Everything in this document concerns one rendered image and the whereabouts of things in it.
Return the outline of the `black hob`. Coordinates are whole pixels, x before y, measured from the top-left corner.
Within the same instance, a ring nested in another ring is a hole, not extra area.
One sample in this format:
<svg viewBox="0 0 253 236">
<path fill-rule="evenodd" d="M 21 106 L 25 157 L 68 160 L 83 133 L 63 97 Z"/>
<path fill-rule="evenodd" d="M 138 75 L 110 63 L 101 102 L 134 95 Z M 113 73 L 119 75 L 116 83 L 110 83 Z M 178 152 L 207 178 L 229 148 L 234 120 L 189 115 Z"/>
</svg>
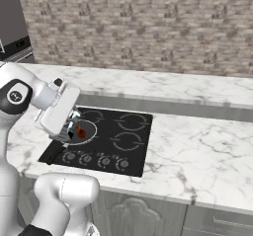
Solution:
<svg viewBox="0 0 253 236">
<path fill-rule="evenodd" d="M 90 142 L 81 145 L 65 145 L 53 140 L 39 161 L 47 165 L 141 177 L 153 115 L 84 106 L 79 106 L 78 111 L 81 114 L 80 119 L 89 120 L 97 126 L 96 136 Z M 71 161 L 64 160 L 68 152 L 75 154 Z M 80 163 L 80 157 L 84 154 L 92 156 L 92 161 L 86 165 Z M 102 156 L 109 156 L 111 159 L 111 163 L 105 168 L 98 165 Z M 116 164 L 123 158 L 127 158 L 129 165 L 125 169 L 118 169 Z"/>
</svg>

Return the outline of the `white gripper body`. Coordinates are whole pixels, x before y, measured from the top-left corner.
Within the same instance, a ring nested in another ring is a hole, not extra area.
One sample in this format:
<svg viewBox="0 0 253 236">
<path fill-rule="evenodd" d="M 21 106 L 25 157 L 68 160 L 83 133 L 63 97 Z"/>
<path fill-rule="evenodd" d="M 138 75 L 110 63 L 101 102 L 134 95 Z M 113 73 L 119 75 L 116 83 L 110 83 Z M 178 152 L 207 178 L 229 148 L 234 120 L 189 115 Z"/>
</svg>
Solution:
<svg viewBox="0 0 253 236">
<path fill-rule="evenodd" d="M 66 81 L 56 91 L 56 96 L 40 118 L 42 129 L 51 136 L 60 134 L 80 94 L 80 89 Z"/>
</svg>

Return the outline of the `orange-brown chicken piece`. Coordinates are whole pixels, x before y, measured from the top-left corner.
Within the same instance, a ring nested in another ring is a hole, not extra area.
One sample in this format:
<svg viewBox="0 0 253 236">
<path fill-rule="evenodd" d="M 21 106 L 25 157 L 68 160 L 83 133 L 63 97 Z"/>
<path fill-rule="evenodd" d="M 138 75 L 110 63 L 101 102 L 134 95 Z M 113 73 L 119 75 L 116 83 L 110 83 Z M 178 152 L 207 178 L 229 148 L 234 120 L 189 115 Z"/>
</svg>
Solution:
<svg viewBox="0 0 253 236">
<path fill-rule="evenodd" d="M 76 125 L 76 132 L 79 137 L 84 138 L 86 136 L 86 131 L 80 125 Z"/>
</svg>

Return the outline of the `dark grey oven unit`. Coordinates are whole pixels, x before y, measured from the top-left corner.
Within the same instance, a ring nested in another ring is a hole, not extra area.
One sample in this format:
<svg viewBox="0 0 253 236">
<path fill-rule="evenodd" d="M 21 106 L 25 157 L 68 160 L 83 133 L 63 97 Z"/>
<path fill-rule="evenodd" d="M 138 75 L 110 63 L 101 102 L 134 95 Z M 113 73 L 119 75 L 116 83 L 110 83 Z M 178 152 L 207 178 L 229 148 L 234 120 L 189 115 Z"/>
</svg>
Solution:
<svg viewBox="0 0 253 236">
<path fill-rule="evenodd" d="M 20 0 L 0 0 L 0 60 L 35 62 Z"/>
</svg>

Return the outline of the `grey drawer front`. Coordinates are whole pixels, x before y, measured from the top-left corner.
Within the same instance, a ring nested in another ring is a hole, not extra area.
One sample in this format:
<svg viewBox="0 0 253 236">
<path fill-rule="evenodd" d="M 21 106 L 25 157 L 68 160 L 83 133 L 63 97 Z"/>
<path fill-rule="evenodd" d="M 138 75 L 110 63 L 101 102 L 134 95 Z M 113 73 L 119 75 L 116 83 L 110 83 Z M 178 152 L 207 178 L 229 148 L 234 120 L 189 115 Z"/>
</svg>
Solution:
<svg viewBox="0 0 253 236">
<path fill-rule="evenodd" d="M 182 236 L 253 236 L 253 215 L 189 206 Z"/>
</svg>

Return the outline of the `grey cupboard panel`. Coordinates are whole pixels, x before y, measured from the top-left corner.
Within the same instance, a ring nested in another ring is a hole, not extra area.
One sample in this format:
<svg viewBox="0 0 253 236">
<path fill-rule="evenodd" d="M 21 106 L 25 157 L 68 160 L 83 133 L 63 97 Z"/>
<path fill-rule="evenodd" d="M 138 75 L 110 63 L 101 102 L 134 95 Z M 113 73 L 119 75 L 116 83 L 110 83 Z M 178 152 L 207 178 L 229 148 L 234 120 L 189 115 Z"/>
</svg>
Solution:
<svg viewBox="0 0 253 236">
<path fill-rule="evenodd" d="M 37 211 L 34 195 L 34 181 L 26 177 L 20 178 L 20 197 L 18 208 L 26 224 L 30 224 Z"/>
</svg>

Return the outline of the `grey carved cupboard door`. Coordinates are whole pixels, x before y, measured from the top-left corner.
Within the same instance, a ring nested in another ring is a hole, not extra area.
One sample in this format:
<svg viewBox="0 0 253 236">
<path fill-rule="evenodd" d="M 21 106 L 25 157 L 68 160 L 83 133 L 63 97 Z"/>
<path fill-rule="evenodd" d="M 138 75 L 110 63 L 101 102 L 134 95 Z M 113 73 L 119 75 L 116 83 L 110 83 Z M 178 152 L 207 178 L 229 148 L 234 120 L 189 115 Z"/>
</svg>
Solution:
<svg viewBox="0 0 253 236">
<path fill-rule="evenodd" d="M 187 206 L 100 191 L 91 205 L 101 236 L 181 236 Z"/>
</svg>

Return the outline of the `grey frying pan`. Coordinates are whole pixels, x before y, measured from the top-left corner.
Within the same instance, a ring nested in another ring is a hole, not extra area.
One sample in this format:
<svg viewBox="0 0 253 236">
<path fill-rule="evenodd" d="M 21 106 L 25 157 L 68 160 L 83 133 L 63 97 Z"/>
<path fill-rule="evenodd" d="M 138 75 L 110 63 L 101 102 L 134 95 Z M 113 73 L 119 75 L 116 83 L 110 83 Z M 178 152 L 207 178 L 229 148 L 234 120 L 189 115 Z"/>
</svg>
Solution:
<svg viewBox="0 0 253 236">
<path fill-rule="evenodd" d="M 90 142 L 97 134 L 97 126 L 92 123 L 89 120 L 84 120 L 84 119 L 79 119 L 77 121 L 74 121 L 75 123 L 75 132 L 74 136 L 72 139 L 69 139 L 68 134 L 67 134 L 67 126 L 66 124 L 64 126 L 64 132 L 63 132 L 63 138 L 62 142 L 68 143 L 69 145 L 81 145 Z M 80 125 L 82 128 L 85 129 L 86 131 L 86 136 L 84 138 L 81 138 L 78 136 L 76 132 L 76 125 Z"/>
</svg>

